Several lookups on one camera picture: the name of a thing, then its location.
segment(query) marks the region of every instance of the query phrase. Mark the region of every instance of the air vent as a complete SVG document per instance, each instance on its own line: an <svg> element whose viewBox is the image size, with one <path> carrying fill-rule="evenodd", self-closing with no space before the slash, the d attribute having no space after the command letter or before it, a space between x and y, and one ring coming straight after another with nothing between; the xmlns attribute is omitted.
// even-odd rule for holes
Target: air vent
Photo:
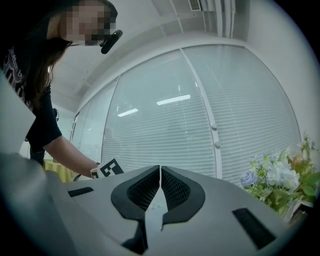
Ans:
<svg viewBox="0 0 320 256"><path fill-rule="evenodd" d="M190 9L192 12L201 11L201 5L199 0L188 0L188 1L189 1Z"/></svg>

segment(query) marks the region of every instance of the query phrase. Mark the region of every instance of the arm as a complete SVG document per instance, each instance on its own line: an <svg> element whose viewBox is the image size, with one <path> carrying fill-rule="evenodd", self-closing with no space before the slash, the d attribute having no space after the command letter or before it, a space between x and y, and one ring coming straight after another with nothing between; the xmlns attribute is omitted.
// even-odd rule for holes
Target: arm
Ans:
<svg viewBox="0 0 320 256"><path fill-rule="evenodd" d="M90 170L97 166L96 162L82 154L63 136L43 148L60 164L84 176L91 178Z"/></svg>

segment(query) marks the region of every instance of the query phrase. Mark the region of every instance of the woman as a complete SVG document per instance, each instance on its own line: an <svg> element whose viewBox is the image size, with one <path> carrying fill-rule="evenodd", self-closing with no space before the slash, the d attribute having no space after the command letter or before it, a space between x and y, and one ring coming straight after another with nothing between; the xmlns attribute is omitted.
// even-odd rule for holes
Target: woman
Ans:
<svg viewBox="0 0 320 256"><path fill-rule="evenodd" d="M4 25L6 35L0 66L9 83L36 119L26 138L33 152L45 150L65 167L87 177L97 163L65 139L51 104L52 72L65 50L78 44L103 42L118 15L107 0L49 0L4 3L15 23Z"/></svg>

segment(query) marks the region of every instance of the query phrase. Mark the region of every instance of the long brown hair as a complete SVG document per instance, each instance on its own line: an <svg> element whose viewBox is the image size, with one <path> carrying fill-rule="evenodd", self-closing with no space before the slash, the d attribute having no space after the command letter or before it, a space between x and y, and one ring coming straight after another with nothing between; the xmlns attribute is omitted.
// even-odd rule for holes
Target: long brown hair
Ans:
<svg viewBox="0 0 320 256"><path fill-rule="evenodd" d="M58 6L52 8L48 14L35 26L29 36L37 32L41 22L48 20L55 14L65 10L67 7L75 5L80 0L57 0ZM116 12L112 3L107 0L96 0L102 2L110 8L112 12ZM38 52L33 59L29 60L28 68L24 74L25 96L30 101L31 105L39 109L41 106L40 99L46 90L46 87L52 82L53 68L55 64L62 58L66 49L73 44L72 41L66 41L62 38L52 38L44 40L38 47Z"/></svg>

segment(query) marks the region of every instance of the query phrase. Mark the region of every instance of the black t-shirt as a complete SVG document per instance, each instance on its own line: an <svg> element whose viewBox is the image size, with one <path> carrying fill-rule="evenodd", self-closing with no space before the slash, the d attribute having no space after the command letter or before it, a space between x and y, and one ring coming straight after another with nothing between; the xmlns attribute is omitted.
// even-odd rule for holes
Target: black t-shirt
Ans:
<svg viewBox="0 0 320 256"><path fill-rule="evenodd" d="M30 99L25 97L24 84L21 83L24 72L27 68L28 58L33 58L38 54L38 46L46 40L48 23L43 22L36 33L24 41L15 42L7 51L2 51L0 56L0 66L11 84L12 88L35 115L26 138L34 152L40 151L43 147L62 134L58 128L55 114L51 103L51 87L48 85L40 99L40 108L35 109L30 103Z"/></svg>

